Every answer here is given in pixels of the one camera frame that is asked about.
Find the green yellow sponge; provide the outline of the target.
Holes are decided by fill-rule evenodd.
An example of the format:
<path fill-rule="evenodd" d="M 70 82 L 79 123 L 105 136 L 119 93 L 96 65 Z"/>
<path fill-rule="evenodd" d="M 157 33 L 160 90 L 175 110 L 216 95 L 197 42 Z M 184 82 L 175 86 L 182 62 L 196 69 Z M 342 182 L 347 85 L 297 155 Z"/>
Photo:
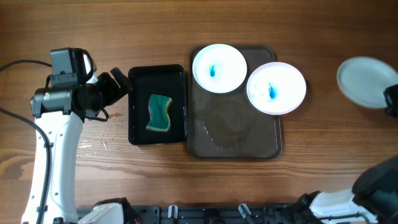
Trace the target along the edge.
<path fill-rule="evenodd" d="M 170 129 L 171 121 L 169 116 L 169 106 L 172 99 L 168 96 L 152 94 L 149 98 L 150 120 L 146 129 L 157 132 L 167 132 Z"/>

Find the pale blue plate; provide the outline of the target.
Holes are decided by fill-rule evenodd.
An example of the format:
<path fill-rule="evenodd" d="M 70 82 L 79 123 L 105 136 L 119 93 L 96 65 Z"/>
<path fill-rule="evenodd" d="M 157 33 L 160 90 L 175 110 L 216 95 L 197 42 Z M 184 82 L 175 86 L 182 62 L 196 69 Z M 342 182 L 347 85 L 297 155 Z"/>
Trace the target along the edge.
<path fill-rule="evenodd" d="M 387 107 L 383 94 L 397 84 L 397 71 L 372 57 L 353 57 L 338 68 L 336 79 L 341 92 L 359 106 L 371 109 Z"/>

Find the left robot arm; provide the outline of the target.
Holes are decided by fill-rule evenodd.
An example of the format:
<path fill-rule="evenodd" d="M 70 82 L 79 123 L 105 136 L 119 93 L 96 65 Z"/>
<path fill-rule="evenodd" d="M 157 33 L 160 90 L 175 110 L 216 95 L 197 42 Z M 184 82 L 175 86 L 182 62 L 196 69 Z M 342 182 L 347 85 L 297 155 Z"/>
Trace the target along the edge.
<path fill-rule="evenodd" d="M 76 152 L 85 120 L 101 118 L 107 106 L 132 91 L 115 67 L 95 75 L 90 54 L 79 48 L 50 53 L 52 74 L 30 101 L 36 153 L 30 197 L 22 223 L 76 223 Z"/>

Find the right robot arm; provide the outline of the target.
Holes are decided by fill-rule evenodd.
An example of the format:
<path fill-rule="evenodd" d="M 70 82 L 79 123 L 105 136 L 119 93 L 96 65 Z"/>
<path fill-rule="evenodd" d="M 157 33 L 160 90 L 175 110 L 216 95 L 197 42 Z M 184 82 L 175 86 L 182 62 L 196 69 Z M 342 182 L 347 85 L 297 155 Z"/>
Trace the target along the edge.
<path fill-rule="evenodd" d="M 351 189 L 303 194 L 293 211 L 307 223 L 397 223 L 397 156 L 363 172 Z"/>

